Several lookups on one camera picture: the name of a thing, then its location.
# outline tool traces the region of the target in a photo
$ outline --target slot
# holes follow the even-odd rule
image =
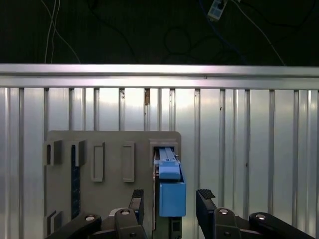
[[[46,164],[51,164],[51,144],[46,146]]]
[[[105,143],[94,142],[91,145],[91,180],[103,182],[104,178]]]
[[[51,231],[51,218],[56,214],[56,211],[52,212],[48,216],[44,217],[44,231],[47,236],[49,236],[54,231]]]
[[[181,238],[181,217],[169,218],[169,238]]]
[[[175,148],[174,147],[154,147],[154,151],[153,151],[153,159],[154,160],[159,160],[160,159],[160,149],[162,148],[170,148],[172,150],[172,152],[175,153]]]
[[[135,143],[126,142],[122,147],[122,180],[126,183],[135,181]]]
[[[62,226],[62,212],[56,212],[50,221],[51,233],[54,233]]]
[[[71,219],[80,214],[80,167],[76,163],[76,146],[71,146]]]

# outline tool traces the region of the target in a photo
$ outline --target blue cable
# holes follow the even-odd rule
[[[232,45],[230,42],[228,42],[227,40],[225,40],[223,38],[223,36],[219,33],[219,31],[216,29],[216,27],[213,25],[213,23],[208,19],[207,15],[206,15],[206,10],[204,8],[203,2],[202,0],[199,0],[199,4],[201,9],[203,10],[204,16],[206,18],[206,20],[208,21],[209,25],[211,26],[211,28],[213,29],[213,31],[215,32],[215,34],[219,37],[219,39],[224,42],[226,45],[229,46],[229,48],[231,48],[232,50],[234,50],[241,58],[241,60],[244,62],[245,65],[248,65],[247,59],[244,55],[242,55],[240,53],[240,51],[234,46]]]

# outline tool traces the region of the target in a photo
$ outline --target corrugated metal wall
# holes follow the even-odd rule
[[[197,188],[240,216],[270,212],[316,236],[316,90],[0,88],[0,238],[42,239],[42,143],[70,129],[178,131],[184,239],[201,236]]]

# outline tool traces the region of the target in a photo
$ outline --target white cable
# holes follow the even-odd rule
[[[56,25],[56,21],[57,21],[57,19],[58,19],[58,15],[59,15],[60,5],[61,5],[61,0],[59,0],[58,10],[56,11],[55,22],[54,22],[55,25]],[[54,54],[54,35],[55,35],[55,31],[53,32],[53,35],[52,35],[51,64],[52,64],[52,61],[53,61],[53,54]]]
[[[56,26],[55,26],[55,24],[54,24],[54,22],[53,22],[53,17],[52,17],[52,15],[51,15],[51,13],[50,13],[49,8],[47,7],[47,5],[44,3],[43,0],[40,0],[40,1],[41,1],[41,2],[43,3],[43,5],[45,6],[45,8],[46,8],[46,10],[47,10],[47,12],[48,12],[48,14],[49,14],[49,16],[50,16],[50,18],[51,18],[51,23],[52,23],[52,25],[53,25],[53,27],[54,27],[54,30],[55,30],[56,34],[57,34],[58,37],[60,37],[60,39],[70,48],[70,50],[73,52],[73,54],[74,54],[74,56],[76,57],[76,59],[78,60],[78,62],[81,64],[81,61],[80,61],[78,55],[75,53],[75,51],[74,51],[73,48],[70,46],[70,44],[67,43],[66,40],[64,40],[64,38],[60,35],[60,33],[58,32],[58,30],[56,29]]]
[[[271,41],[268,39],[267,35],[262,31],[262,29],[259,28],[259,26],[256,25],[256,23],[249,18],[249,16],[247,16],[244,11],[240,8],[240,6],[238,5],[237,2],[235,2],[235,0],[231,0],[237,7],[238,9],[241,11],[241,13],[255,26],[257,27],[258,30],[260,30],[260,32],[264,35],[264,37],[266,38],[266,40],[269,42],[269,44],[271,45],[272,49],[274,50],[274,52],[276,53],[276,55],[278,56],[278,58],[280,59],[281,63],[285,66],[284,61],[282,60],[282,58],[280,57],[280,55],[278,54],[278,52],[276,51],[276,49],[274,48],[273,44],[271,43]]]
[[[55,6],[56,6],[56,0],[54,1],[54,6],[53,6],[53,12],[52,12],[52,15],[53,15],[53,16],[54,16],[54,12],[55,12]],[[51,27],[52,27],[52,22],[50,22],[50,27],[49,27],[49,31],[48,31],[48,36],[46,37],[46,47],[45,47],[44,63],[46,63],[46,57],[47,57],[47,54],[48,54],[49,37],[50,37]]]

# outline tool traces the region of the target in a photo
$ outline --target screw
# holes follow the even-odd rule
[[[259,220],[265,220],[266,217],[262,214],[257,214],[256,217],[259,219]]]
[[[94,216],[87,216],[87,217],[85,218],[86,221],[92,221],[92,220],[94,220],[94,219],[95,219]]]
[[[228,213],[228,211],[226,209],[221,209],[221,210],[219,210],[219,212],[223,215],[226,215]]]
[[[130,211],[127,211],[127,210],[121,211],[121,214],[122,214],[122,215],[127,215],[127,214],[129,214],[129,213],[130,213]]]

